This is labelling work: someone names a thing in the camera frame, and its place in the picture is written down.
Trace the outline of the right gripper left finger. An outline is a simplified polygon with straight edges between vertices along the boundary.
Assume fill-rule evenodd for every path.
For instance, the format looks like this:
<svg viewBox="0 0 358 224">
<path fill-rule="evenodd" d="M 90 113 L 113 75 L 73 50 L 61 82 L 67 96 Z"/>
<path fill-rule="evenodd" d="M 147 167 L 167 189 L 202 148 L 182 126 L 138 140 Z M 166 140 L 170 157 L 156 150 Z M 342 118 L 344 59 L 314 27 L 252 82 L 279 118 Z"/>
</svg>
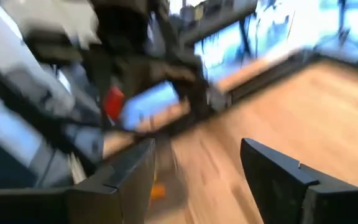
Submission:
<svg viewBox="0 0 358 224">
<path fill-rule="evenodd" d="M 76 185 L 0 189 L 0 223 L 143 223 L 155 174 L 155 141 L 116 154 Z"/>
</svg>

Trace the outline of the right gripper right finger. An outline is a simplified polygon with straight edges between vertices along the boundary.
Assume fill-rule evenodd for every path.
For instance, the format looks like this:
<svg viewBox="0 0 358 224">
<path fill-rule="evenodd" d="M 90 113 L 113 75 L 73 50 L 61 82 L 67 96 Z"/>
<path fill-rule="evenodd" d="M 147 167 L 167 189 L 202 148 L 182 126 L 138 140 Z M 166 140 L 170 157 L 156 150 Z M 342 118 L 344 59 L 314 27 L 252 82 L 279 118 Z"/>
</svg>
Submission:
<svg viewBox="0 0 358 224">
<path fill-rule="evenodd" d="M 358 223 L 355 185 L 250 138 L 240 157 L 264 223 Z"/>
</svg>

